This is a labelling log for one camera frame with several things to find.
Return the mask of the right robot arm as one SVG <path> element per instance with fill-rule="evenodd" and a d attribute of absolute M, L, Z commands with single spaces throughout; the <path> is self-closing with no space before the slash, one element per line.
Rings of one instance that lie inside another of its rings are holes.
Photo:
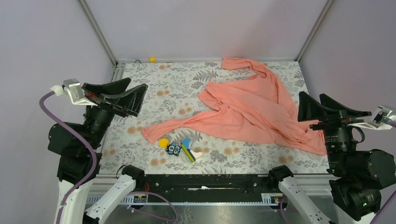
<path fill-rule="evenodd" d="M 375 112 L 348 108 L 326 94 L 315 100 L 299 93 L 298 121 L 314 121 L 310 128 L 324 134 L 331 195 L 337 209 L 353 223 L 374 223 L 385 210 L 380 191 L 396 182 L 395 158 L 380 149 L 358 151 L 352 130 L 389 130 L 396 125 L 396 110 L 381 105 Z"/>

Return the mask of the salmon pink jacket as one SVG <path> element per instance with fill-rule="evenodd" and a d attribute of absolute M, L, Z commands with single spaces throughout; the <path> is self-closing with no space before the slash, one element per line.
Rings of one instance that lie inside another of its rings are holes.
<path fill-rule="evenodd" d="M 187 127 L 216 138 L 326 155 L 323 133 L 311 130 L 308 121 L 297 120 L 297 106 L 274 72 L 245 58 L 225 58 L 221 66 L 226 70 L 248 68 L 254 75 L 239 81 L 208 82 L 198 97 L 209 111 L 146 127 L 142 135 L 153 143 L 174 129 Z"/>

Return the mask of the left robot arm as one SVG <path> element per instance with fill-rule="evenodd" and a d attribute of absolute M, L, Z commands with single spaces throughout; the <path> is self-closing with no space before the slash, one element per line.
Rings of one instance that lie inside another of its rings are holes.
<path fill-rule="evenodd" d="M 86 200 L 100 170 L 98 147 L 115 116 L 138 116 L 148 86 L 129 88 L 130 78 L 107 84 L 80 83 L 68 79 L 51 87 L 39 105 L 55 123 L 50 128 L 48 150 L 60 156 L 56 224 L 102 224 L 132 191 L 145 186 L 144 171 L 132 165 L 122 167 L 115 184 L 93 206 Z M 51 96 L 66 95 L 74 105 L 85 106 L 82 124 L 64 122 L 45 106 Z"/>

